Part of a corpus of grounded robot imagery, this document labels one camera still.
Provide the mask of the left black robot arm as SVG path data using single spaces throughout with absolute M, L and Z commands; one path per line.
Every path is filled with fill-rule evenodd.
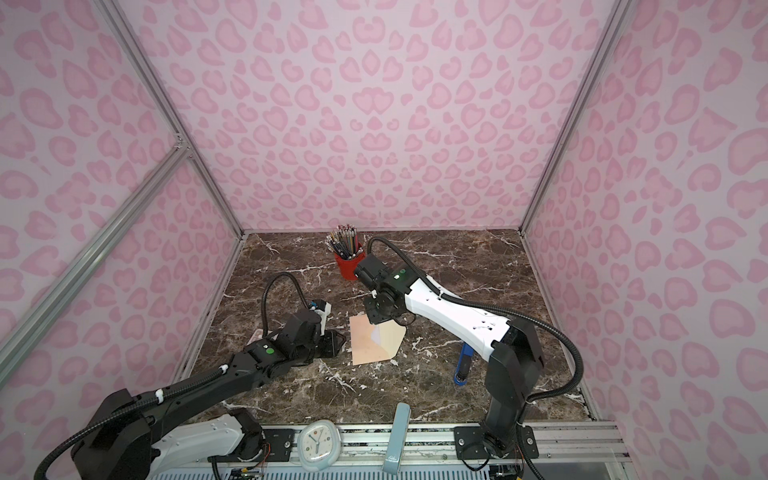
M 126 389 L 110 394 L 86 427 L 44 457 L 33 477 L 45 479 L 54 462 L 68 452 L 82 479 L 145 479 L 160 459 L 157 444 L 172 430 L 294 367 L 338 356 L 345 343 L 340 331 L 322 328 L 319 313 L 300 310 L 277 333 L 250 343 L 218 367 L 136 396 Z

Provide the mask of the white letter paper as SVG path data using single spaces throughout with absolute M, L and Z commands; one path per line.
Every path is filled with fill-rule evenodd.
M 387 337 L 387 332 L 379 325 L 376 325 L 371 332 L 371 341 L 381 348 L 385 347 Z

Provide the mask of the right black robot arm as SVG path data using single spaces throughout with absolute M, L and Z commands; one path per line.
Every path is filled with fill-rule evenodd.
M 578 348 L 546 322 L 455 296 L 412 262 L 390 268 L 369 254 L 354 274 L 371 291 L 364 300 L 371 323 L 396 320 L 405 314 L 423 317 L 458 337 L 487 363 L 485 387 L 491 402 L 481 422 L 481 444 L 492 456 L 504 458 L 522 450 L 528 404 L 569 393 L 583 378 L 584 363 Z M 567 349 L 574 372 L 564 385 L 536 393 L 534 387 L 544 370 L 540 330 Z

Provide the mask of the pink envelope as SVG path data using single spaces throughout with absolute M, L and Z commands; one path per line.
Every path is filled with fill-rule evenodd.
M 349 318 L 352 364 L 363 365 L 395 357 L 406 328 L 390 320 L 371 324 L 365 314 Z

